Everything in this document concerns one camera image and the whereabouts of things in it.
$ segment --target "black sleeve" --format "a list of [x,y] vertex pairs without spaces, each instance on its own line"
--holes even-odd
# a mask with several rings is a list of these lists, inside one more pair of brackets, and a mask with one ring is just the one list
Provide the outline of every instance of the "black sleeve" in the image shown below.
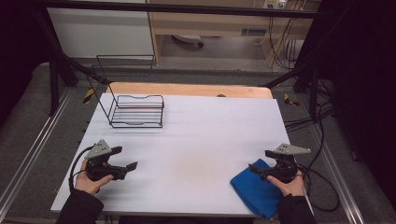
[[91,194],[73,189],[67,199],[56,224],[92,224],[103,209],[103,203]]
[[281,224],[317,223],[305,196],[284,197],[277,205],[277,214]]

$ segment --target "power outlet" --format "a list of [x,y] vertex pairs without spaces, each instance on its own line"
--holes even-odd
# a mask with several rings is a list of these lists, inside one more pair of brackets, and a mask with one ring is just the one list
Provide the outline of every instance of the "power outlet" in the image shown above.
[[288,0],[265,0],[262,8],[282,9],[286,6]]

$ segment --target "white cabinet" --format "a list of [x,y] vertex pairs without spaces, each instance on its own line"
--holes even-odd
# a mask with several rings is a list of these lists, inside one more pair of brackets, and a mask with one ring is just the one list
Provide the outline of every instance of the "white cabinet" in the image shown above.
[[[117,2],[145,3],[144,0]],[[49,8],[49,15],[69,57],[153,54],[147,12]]]

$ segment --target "folded cloth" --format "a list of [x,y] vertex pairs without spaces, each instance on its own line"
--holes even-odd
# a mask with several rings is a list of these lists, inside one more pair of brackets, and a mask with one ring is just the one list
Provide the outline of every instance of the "folded cloth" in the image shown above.
[[[263,160],[257,160],[253,165],[269,168]],[[262,218],[273,217],[276,205],[283,198],[282,192],[268,181],[261,181],[260,176],[248,168],[231,180],[231,185],[250,211]]]

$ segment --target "white tabletop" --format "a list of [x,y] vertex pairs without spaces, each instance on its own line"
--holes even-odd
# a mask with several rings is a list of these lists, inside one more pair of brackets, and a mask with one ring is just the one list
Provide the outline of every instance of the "white tabletop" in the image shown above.
[[[175,95],[163,99],[161,129],[114,129],[102,108],[96,108],[77,154],[104,139],[110,147],[122,147],[120,154],[110,157],[111,165],[138,161],[124,180],[111,181],[96,194],[104,213],[253,217],[230,180],[257,159],[274,166],[264,150],[289,143],[276,100]],[[108,93],[101,98],[104,105],[111,100]],[[51,207],[54,212],[61,211],[69,196],[68,176]]]

